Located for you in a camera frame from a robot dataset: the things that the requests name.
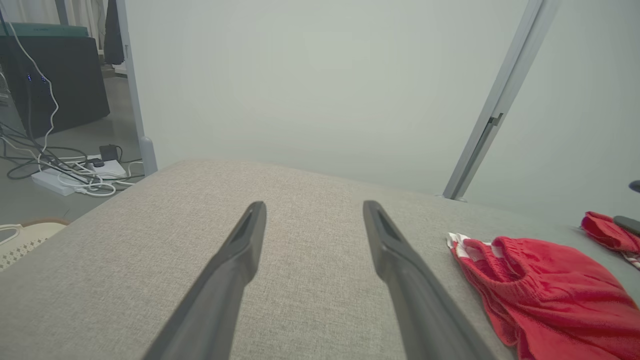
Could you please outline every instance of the white cable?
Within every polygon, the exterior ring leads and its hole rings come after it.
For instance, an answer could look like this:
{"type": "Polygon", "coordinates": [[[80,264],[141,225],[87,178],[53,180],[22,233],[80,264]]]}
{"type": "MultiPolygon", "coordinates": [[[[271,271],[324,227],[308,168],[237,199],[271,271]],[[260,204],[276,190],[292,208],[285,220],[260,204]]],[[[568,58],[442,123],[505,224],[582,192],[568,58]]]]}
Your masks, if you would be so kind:
{"type": "Polygon", "coordinates": [[[91,195],[91,196],[95,196],[95,197],[107,197],[107,196],[112,196],[113,194],[116,193],[116,187],[113,186],[112,184],[107,184],[107,183],[97,183],[97,184],[70,184],[70,183],[66,183],[64,181],[62,181],[62,173],[58,174],[58,181],[65,186],[69,186],[71,188],[73,188],[76,192],[79,193],[83,193],[83,194],[87,194],[87,195],[91,195]],[[86,190],[86,188],[89,188],[91,190],[91,188],[96,187],[96,186],[108,186],[111,188],[111,192],[110,193],[90,193],[89,191],[86,190]]]}
{"type": "Polygon", "coordinates": [[[142,164],[142,163],[143,163],[142,161],[132,161],[132,162],[130,162],[129,166],[127,167],[127,174],[129,176],[131,176],[131,165],[133,165],[133,164],[142,164]]]}
{"type": "MultiPolygon", "coordinates": [[[[142,161],[134,161],[133,163],[142,164],[142,161]]],[[[80,164],[80,162],[78,162],[78,161],[68,161],[65,164],[72,164],[73,166],[77,166],[80,169],[82,169],[82,171],[78,171],[78,170],[76,170],[76,169],[74,169],[72,167],[69,167],[69,170],[75,172],[78,175],[96,175],[100,179],[100,181],[102,183],[104,183],[105,180],[108,180],[108,181],[114,181],[116,184],[126,185],[126,186],[132,186],[132,185],[136,184],[136,183],[127,183],[125,181],[118,180],[118,179],[126,179],[128,177],[131,177],[131,163],[129,164],[129,166],[127,168],[127,171],[128,171],[128,175],[127,176],[121,176],[121,175],[118,175],[118,174],[113,174],[111,172],[91,171],[89,168],[86,168],[86,167],[82,166],[80,164]],[[100,175],[103,175],[103,176],[107,175],[107,176],[109,176],[109,178],[102,178],[100,175]]]]}
{"type": "Polygon", "coordinates": [[[67,158],[58,158],[60,160],[73,160],[73,159],[84,159],[84,156],[69,156],[67,158]]]}
{"type": "MultiPolygon", "coordinates": [[[[9,141],[7,138],[5,138],[5,137],[3,137],[3,136],[0,136],[0,139],[2,139],[5,143],[7,143],[10,147],[13,147],[13,148],[14,148],[15,150],[17,150],[17,151],[26,151],[26,152],[30,153],[30,154],[31,154],[31,157],[32,157],[33,159],[35,159],[36,161],[39,161],[38,157],[37,157],[37,156],[35,156],[31,150],[29,150],[29,149],[23,149],[23,148],[20,148],[20,147],[16,147],[13,143],[11,143],[11,141],[9,141]]],[[[84,158],[84,156],[75,156],[75,157],[72,157],[72,158],[84,158]]],[[[53,166],[52,164],[47,163],[47,162],[44,162],[44,161],[39,161],[39,162],[38,162],[38,165],[53,166]]],[[[69,170],[69,171],[71,171],[71,172],[75,172],[75,173],[76,173],[76,174],[78,174],[78,175],[96,175],[96,176],[98,177],[98,179],[100,180],[100,182],[99,182],[99,183],[95,183],[95,184],[94,184],[94,183],[93,183],[93,180],[94,180],[94,179],[91,179],[91,180],[90,180],[90,182],[89,182],[89,185],[83,185],[83,186],[82,186],[82,187],[89,188],[89,190],[91,190],[91,191],[97,191],[97,190],[100,190],[99,188],[96,188],[96,186],[102,186],[102,185],[110,186],[110,187],[112,187],[112,189],[115,189],[115,187],[114,187],[113,185],[105,183],[105,182],[104,182],[104,180],[103,180],[103,178],[101,178],[101,176],[100,176],[100,175],[105,175],[105,174],[106,174],[106,175],[113,176],[113,177],[124,177],[124,176],[118,176],[118,175],[116,175],[116,174],[110,174],[110,173],[108,173],[108,172],[92,172],[91,170],[89,170],[89,169],[85,168],[84,166],[80,165],[80,163],[79,163],[79,162],[77,162],[77,161],[68,161],[68,162],[65,162],[65,165],[66,165],[66,168],[63,168],[61,165],[59,165],[59,166],[57,166],[57,167],[58,167],[60,170],[69,170]],[[68,164],[72,164],[72,165],[78,166],[79,168],[81,168],[81,169],[85,170],[86,172],[80,172],[80,171],[77,171],[76,169],[74,169],[74,168],[70,167],[68,164]]],[[[62,175],[63,175],[63,173],[62,173],[62,172],[60,172],[60,174],[59,174],[59,176],[58,176],[58,180],[60,180],[60,176],[62,176],[62,175]]],[[[72,184],[64,183],[62,180],[60,180],[60,182],[61,182],[61,183],[63,183],[64,185],[67,185],[67,186],[79,186],[79,185],[72,185],[72,184]]],[[[123,184],[123,185],[133,185],[132,183],[125,183],[124,181],[116,181],[116,182],[117,182],[117,183],[121,183],[121,184],[123,184]]],[[[99,195],[99,196],[110,196],[110,195],[113,195],[114,193],[115,193],[115,191],[112,191],[112,192],[111,192],[110,194],[108,194],[108,195],[106,195],[106,194],[89,194],[89,195],[96,195],[96,196],[98,196],[98,195],[99,195]]]]}
{"type": "MultiPolygon", "coordinates": [[[[3,4],[2,0],[0,0],[0,7],[2,8],[3,13],[9,14],[6,11],[6,8],[4,7],[4,4],[3,4]]],[[[27,51],[22,46],[22,43],[20,42],[20,39],[18,39],[18,34],[15,32],[15,29],[13,28],[13,24],[8,20],[5,20],[4,22],[9,24],[9,27],[11,27],[11,31],[13,32],[13,37],[15,37],[15,41],[18,43],[18,46],[20,46],[20,48],[22,49],[22,52],[29,58],[29,60],[31,60],[31,62],[33,63],[33,66],[36,68],[36,70],[38,71],[40,76],[42,76],[42,78],[45,79],[49,83],[49,93],[51,93],[51,99],[53,100],[53,103],[56,105],[56,108],[51,113],[51,118],[49,119],[49,122],[51,123],[51,128],[44,135],[44,147],[42,147],[42,152],[40,154],[38,154],[38,159],[37,159],[37,161],[38,161],[38,169],[40,171],[42,171],[42,166],[40,164],[40,156],[47,149],[47,137],[49,136],[51,131],[53,131],[53,115],[55,115],[58,112],[58,109],[60,109],[60,105],[58,105],[58,102],[56,101],[56,97],[53,96],[53,84],[51,84],[51,81],[49,81],[49,79],[47,79],[47,77],[44,76],[44,74],[42,74],[42,71],[40,71],[40,68],[38,67],[38,64],[36,64],[36,61],[27,53],[27,51]]]]}

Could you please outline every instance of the white basket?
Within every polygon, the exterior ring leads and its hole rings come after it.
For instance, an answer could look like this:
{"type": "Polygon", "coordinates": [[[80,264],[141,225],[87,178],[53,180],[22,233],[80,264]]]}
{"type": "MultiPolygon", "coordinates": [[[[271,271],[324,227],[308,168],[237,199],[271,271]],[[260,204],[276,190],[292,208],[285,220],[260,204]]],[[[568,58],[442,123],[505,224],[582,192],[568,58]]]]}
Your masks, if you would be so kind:
{"type": "Polygon", "coordinates": [[[66,220],[45,218],[25,224],[0,225],[0,231],[15,231],[15,234],[0,241],[0,272],[22,259],[22,257],[53,234],[64,229],[68,224],[69,222],[66,220]]]}

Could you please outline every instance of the black object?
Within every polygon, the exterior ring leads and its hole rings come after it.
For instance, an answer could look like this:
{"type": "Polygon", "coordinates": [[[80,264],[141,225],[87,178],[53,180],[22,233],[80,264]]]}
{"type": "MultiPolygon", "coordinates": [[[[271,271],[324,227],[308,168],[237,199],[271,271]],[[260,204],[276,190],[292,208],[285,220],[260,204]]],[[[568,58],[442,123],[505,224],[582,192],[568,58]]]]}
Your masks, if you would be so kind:
{"type": "Polygon", "coordinates": [[[374,267],[391,293],[407,359],[493,360],[382,206],[365,201],[363,213],[374,267]]]}
{"type": "MultiPolygon", "coordinates": [[[[22,66],[22,61],[20,60],[20,56],[22,55],[20,53],[21,49],[19,49],[20,44],[18,43],[17,37],[11,37],[10,36],[10,32],[9,32],[9,29],[7,28],[7,26],[6,26],[5,21],[4,21],[4,17],[3,17],[2,11],[0,11],[0,22],[2,24],[2,29],[3,29],[4,35],[6,37],[10,38],[8,40],[8,43],[7,43],[8,52],[13,54],[13,59],[15,60],[15,62],[17,64],[18,73],[25,74],[27,71],[25,71],[24,67],[22,66]]],[[[20,114],[17,111],[15,113],[14,113],[14,111],[12,111],[12,110],[16,110],[15,101],[13,100],[13,96],[10,95],[10,90],[8,89],[9,85],[6,82],[6,79],[4,78],[4,76],[3,76],[4,87],[3,87],[2,91],[5,92],[4,95],[6,96],[6,98],[5,98],[6,101],[1,103],[0,105],[1,106],[7,106],[7,109],[4,109],[4,111],[3,111],[4,112],[4,114],[2,114],[3,118],[4,117],[17,116],[18,117],[18,121],[23,122],[23,124],[24,124],[25,121],[27,122],[28,130],[29,130],[28,131],[29,136],[21,136],[21,133],[19,131],[15,130],[15,129],[12,129],[9,126],[7,126],[6,124],[1,123],[1,122],[0,122],[0,125],[1,125],[0,126],[0,134],[2,134],[5,138],[11,139],[9,137],[9,135],[7,133],[5,133],[5,131],[4,131],[3,127],[6,127],[10,131],[12,131],[15,136],[20,136],[20,137],[22,137],[24,139],[29,140],[34,145],[34,148],[40,153],[41,159],[49,160],[49,162],[52,163],[52,164],[62,164],[62,161],[53,152],[51,152],[51,149],[53,147],[49,147],[48,149],[46,149],[46,151],[49,154],[51,154],[51,157],[50,157],[50,156],[45,154],[44,149],[42,148],[42,146],[40,146],[40,144],[38,144],[35,141],[35,139],[33,138],[33,133],[31,132],[31,103],[32,103],[32,101],[31,101],[31,98],[32,98],[32,96],[31,96],[31,82],[30,82],[30,79],[28,79],[28,78],[25,78],[25,77],[22,77],[22,78],[24,80],[25,88],[26,88],[26,111],[27,111],[26,119],[24,117],[20,118],[20,114]]],[[[83,153],[83,152],[81,152],[79,150],[76,150],[76,149],[71,149],[71,150],[78,151],[78,152],[83,154],[85,159],[87,158],[85,153],[83,153]]],[[[33,172],[33,173],[28,174],[26,176],[19,176],[19,177],[12,176],[11,173],[13,171],[18,170],[18,169],[20,169],[22,167],[28,166],[28,165],[32,164],[34,161],[36,161],[36,160],[33,159],[33,160],[27,160],[27,162],[18,163],[17,161],[15,161],[15,158],[14,159],[10,159],[10,158],[7,158],[5,156],[6,156],[6,142],[4,142],[4,146],[3,146],[3,158],[6,159],[6,160],[11,161],[11,162],[13,162],[13,163],[15,163],[17,165],[16,167],[12,168],[11,170],[9,170],[6,173],[6,176],[9,179],[24,179],[25,177],[29,177],[30,175],[35,173],[35,172],[33,172]]],[[[52,165],[51,168],[55,169],[58,172],[63,172],[63,173],[65,172],[64,170],[58,168],[56,165],[52,165]]],[[[77,179],[78,181],[80,181],[82,183],[88,184],[85,180],[82,180],[81,178],[78,178],[75,175],[72,175],[72,174],[69,174],[69,173],[67,173],[67,175],[69,177],[71,177],[71,178],[77,179]]]]}
{"type": "MultiPolygon", "coordinates": [[[[13,37],[0,37],[0,65],[16,109],[29,137],[37,138],[51,128],[55,109],[49,84],[41,78],[26,55],[10,49],[13,37]],[[31,91],[31,133],[28,123],[28,90],[31,91]]],[[[51,81],[60,106],[53,132],[70,129],[109,115],[98,53],[93,38],[20,37],[25,50],[51,81]]]]}
{"type": "Polygon", "coordinates": [[[267,207],[249,205],[144,359],[228,359],[244,287],[258,270],[267,207]]]}
{"type": "Polygon", "coordinates": [[[629,188],[635,192],[640,193],[640,180],[633,181],[629,184],[629,188]]]}
{"type": "Polygon", "coordinates": [[[107,5],[104,31],[104,63],[119,65],[124,61],[124,50],[122,49],[122,35],[120,34],[116,0],[109,0],[107,5]]]}
{"type": "MultiPolygon", "coordinates": [[[[631,182],[629,188],[640,193],[640,180],[631,182]]],[[[638,220],[618,216],[613,217],[613,223],[634,235],[640,236],[640,222],[638,220]]]]}
{"type": "Polygon", "coordinates": [[[111,161],[111,160],[118,160],[118,146],[116,145],[105,145],[105,146],[100,146],[98,149],[100,149],[100,158],[103,161],[111,161]]]}
{"type": "Polygon", "coordinates": [[[640,236],[640,221],[638,220],[617,216],[613,217],[613,223],[636,236],[640,236]]]}
{"type": "Polygon", "coordinates": [[[93,165],[93,167],[103,167],[104,166],[104,161],[102,161],[101,159],[89,159],[86,161],[87,163],[91,163],[93,165]]]}

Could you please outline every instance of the metal frame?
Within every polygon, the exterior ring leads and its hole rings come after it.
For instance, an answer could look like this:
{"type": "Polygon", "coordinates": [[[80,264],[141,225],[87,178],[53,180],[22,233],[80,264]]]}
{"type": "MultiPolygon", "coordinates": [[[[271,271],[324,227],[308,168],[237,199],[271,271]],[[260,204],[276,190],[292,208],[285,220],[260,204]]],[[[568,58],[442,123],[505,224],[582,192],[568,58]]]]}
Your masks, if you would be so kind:
{"type": "Polygon", "coordinates": [[[531,68],[560,0],[529,0],[469,140],[443,196],[460,199],[467,190],[531,68]]]}
{"type": "Polygon", "coordinates": [[[125,0],[117,0],[116,5],[118,6],[118,22],[120,23],[124,59],[127,64],[127,79],[129,80],[129,92],[131,93],[133,119],[136,122],[136,131],[138,132],[138,139],[140,141],[140,154],[142,155],[142,162],[145,167],[145,175],[149,176],[158,171],[156,154],[154,152],[153,142],[148,136],[145,136],[145,129],[142,123],[140,98],[138,97],[138,87],[136,86],[136,72],[134,71],[129,25],[127,23],[127,5],[125,4],[125,0]]]}
{"type": "Polygon", "coordinates": [[[100,53],[100,31],[98,30],[97,21],[93,18],[93,0],[84,0],[84,12],[89,22],[89,30],[91,37],[95,40],[95,48],[100,53]]]}
{"type": "Polygon", "coordinates": [[[55,0],[56,1],[56,10],[58,11],[58,20],[60,20],[61,25],[69,25],[69,19],[67,17],[67,6],[65,5],[65,0],[55,0]]]}

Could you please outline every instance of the black cable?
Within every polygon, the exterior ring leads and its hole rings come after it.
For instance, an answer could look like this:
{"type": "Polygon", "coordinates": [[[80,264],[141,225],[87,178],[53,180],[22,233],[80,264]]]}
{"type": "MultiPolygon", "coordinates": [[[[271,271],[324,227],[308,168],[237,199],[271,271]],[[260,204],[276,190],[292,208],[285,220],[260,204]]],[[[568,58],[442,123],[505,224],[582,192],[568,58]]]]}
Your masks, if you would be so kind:
{"type": "Polygon", "coordinates": [[[11,161],[12,163],[14,163],[16,165],[20,165],[20,163],[18,161],[15,161],[14,159],[11,159],[11,158],[9,158],[7,156],[0,156],[0,159],[5,159],[5,160],[8,160],[8,161],[11,161]]]}
{"type": "MultiPolygon", "coordinates": [[[[5,134],[5,135],[4,135],[4,137],[6,137],[7,139],[9,139],[9,140],[11,140],[11,141],[13,141],[13,142],[17,142],[18,144],[21,144],[21,145],[23,145],[23,146],[32,147],[32,148],[37,149],[37,147],[35,147],[34,145],[30,145],[30,144],[28,144],[28,143],[24,143],[24,142],[18,141],[18,140],[16,140],[14,137],[9,136],[9,135],[7,135],[7,134],[5,134]]],[[[60,147],[60,148],[62,148],[62,149],[71,149],[70,147],[60,147]]],[[[57,162],[49,161],[49,162],[51,163],[50,165],[43,165],[43,166],[50,167],[50,168],[55,169],[56,171],[58,171],[58,172],[62,172],[62,173],[64,173],[64,174],[68,174],[68,172],[67,172],[65,169],[63,169],[63,168],[61,168],[61,167],[59,167],[59,166],[58,166],[59,164],[64,164],[64,162],[62,162],[62,160],[60,160],[60,159],[59,159],[55,154],[53,154],[53,152],[51,152],[51,155],[53,156],[53,158],[55,158],[55,159],[56,159],[56,161],[57,161],[57,162]]],[[[29,174],[28,176],[21,176],[21,177],[13,177],[13,176],[11,176],[11,173],[12,173],[12,172],[14,172],[14,171],[16,171],[17,169],[22,168],[22,167],[24,167],[24,166],[26,166],[26,165],[30,165],[31,163],[35,163],[35,164],[37,165],[37,162],[36,162],[35,160],[31,160],[29,163],[22,164],[21,166],[18,166],[18,167],[15,167],[15,168],[13,168],[13,169],[9,170],[9,172],[7,173],[7,175],[6,175],[6,176],[7,176],[9,179],[11,179],[11,180],[20,180],[20,179],[25,179],[25,178],[27,178],[27,177],[29,177],[29,176],[31,176],[31,175],[33,175],[33,174],[35,174],[36,172],[33,172],[32,174],[29,174]]],[[[82,179],[79,179],[77,176],[84,176],[84,177],[88,177],[88,178],[90,178],[90,179],[98,179],[97,177],[95,177],[95,176],[91,176],[91,175],[88,175],[88,174],[84,174],[84,175],[75,174],[75,175],[76,175],[76,176],[73,176],[73,175],[70,175],[70,174],[69,174],[69,176],[70,176],[71,178],[73,178],[73,179],[75,179],[75,180],[78,180],[78,181],[80,181],[80,182],[82,182],[82,183],[84,183],[84,184],[88,184],[88,183],[87,183],[86,181],[82,180],[82,179]]]]}
{"type": "MultiPolygon", "coordinates": [[[[144,176],[144,175],[135,175],[135,176],[130,176],[130,177],[128,177],[128,179],[132,179],[132,178],[134,178],[134,177],[143,177],[143,176],[144,176]]],[[[124,191],[124,190],[128,189],[129,187],[130,187],[130,185],[129,185],[129,186],[127,186],[126,188],[117,188],[117,189],[116,189],[116,191],[117,191],[117,192],[122,192],[122,191],[124,191]]],[[[108,191],[108,192],[110,192],[110,191],[111,191],[111,189],[104,189],[104,188],[100,188],[100,190],[104,190],[104,191],[108,191]]]]}
{"type": "MultiPolygon", "coordinates": [[[[4,129],[2,128],[2,126],[0,126],[0,136],[4,136],[4,129]]],[[[3,144],[2,155],[6,156],[6,142],[2,142],[2,144],[3,144]]]]}
{"type": "Polygon", "coordinates": [[[129,180],[129,179],[135,179],[136,177],[142,177],[144,175],[132,175],[132,176],[127,176],[127,177],[118,177],[118,178],[107,178],[107,181],[124,181],[124,180],[129,180]]]}
{"type": "Polygon", "coordinates": [[[22,137],[26,138],[26,135],[23,135],[20,131],[18,131],[18,130],[16,130],[16,129],[12,128],[11,126],[9,126],[9,125],[5,124],[4,122],[1,122],[1,121],[0,121],[0,125],[2,125],[2,126],[4,126],[4,127],[6,127],[7,129],[9,129],[9,130],[13,131],[13,132],[14,132],[14,133],[16,133],[17,135],[20,135],[20,136],[22,136],[22,137]]]}
{"type": "Polygon", "coordinates": [[[121,164],[127,164],[127,163],[132,163],[134,161],[142,161],[142,159],[133,159],[133,160],[129,160],[129,161],[121,161],[121,164]]]}
{"type": "Polygon", "coordinates": [[[120,149],[120,156],[118,157],[118,161],[122,161],[122,154],[124,154],[124,150],[122,150],[122,148],[118,145],[114,145],[116,147],[116,149],[120,149]]]}
{"type": "Polygon", "coordinates": [[[5,160],[33,160],[32,158],[23,158],[23,157],[19,157],[19,156],[0,156],[0,159],[5,159],[5,160]]]}

